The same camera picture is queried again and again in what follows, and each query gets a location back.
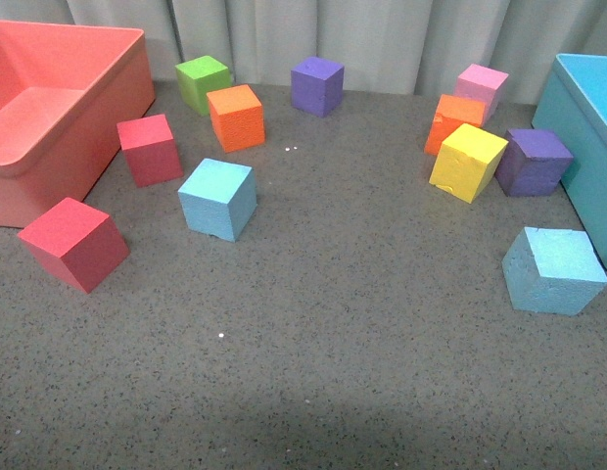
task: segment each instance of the block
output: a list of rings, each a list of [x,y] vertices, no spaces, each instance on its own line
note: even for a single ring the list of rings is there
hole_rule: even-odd
[[[482,101],[486,105],[483,119],[486,122],[503,96],[507,78],[508,73],[472,64],[458,76],[453,94]]]
[[[434,114],[425,153],[438,155],[443,141],[462,124],[482,127],[485,104],[481,101],[442,95]]]
[[[18,236],[47,272],[87,294],[129,255],[112,218],[72,198]]]
[[[343,101],[345,66],[319,57],[308,57],[291,70],[291,103],[294,108],[324,118]]]
[[[165,115],[119,122],[117,131],[120,147],[139,188],[184,175]]]
[[[607,285],[586,232],[525,227],[502,261],[514,308],[576,315]]]
[[[487,187],[507,140],[470,124],[462,124],[441,145],[430,184],[467,203]]]
[[[262,103],[249,85],[208,93],[210,118],[224,152],[264,143]]]
[[[206,94],[232,86],[229,68],[211,56],[198,57],[175,66],[182,100],[201,116],[210,113]]]
[[[235,242],[256,209],[254,170],[204,159],[178,195],[188,228]]]
[[[495,170],[506,196],[549,196],[574,157],[551,130],[509,129]]]

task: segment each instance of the orange cube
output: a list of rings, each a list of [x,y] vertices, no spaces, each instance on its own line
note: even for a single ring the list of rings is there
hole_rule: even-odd
[[[442,95],[434,114],[424,152],[438,155],[443,141],[460,125],[482,127],[486,105],[481,101],[459,96]]]
[[[262,103],[249,85],[232,86],[206,95],[216,138],[225,152],[264,143]]]

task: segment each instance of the curtain fold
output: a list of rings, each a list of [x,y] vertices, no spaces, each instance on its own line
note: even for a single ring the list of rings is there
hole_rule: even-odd
[[[607,0],[0,0],[0,19],[139,27],[155,79],[202,55],[239,83],[290,83],[312,55],[345,87],[440,96],[476,63],[535,103],[556,54],[607,55]]]

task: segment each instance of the blue plastic bin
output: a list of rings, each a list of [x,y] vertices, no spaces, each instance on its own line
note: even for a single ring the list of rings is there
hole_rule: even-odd
[[[607,57],[558,54],[532,125],[573,154],[562,183],[607,269]]]

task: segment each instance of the light blue cube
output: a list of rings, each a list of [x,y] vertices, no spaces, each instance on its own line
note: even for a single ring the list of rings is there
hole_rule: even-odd
[[[254,169],[204,159],[177,194],[188,228],[235,242],[256,209]]]
[[[586,232],[525,227],[502,262],[512,306],[576,315],[607,285]]]

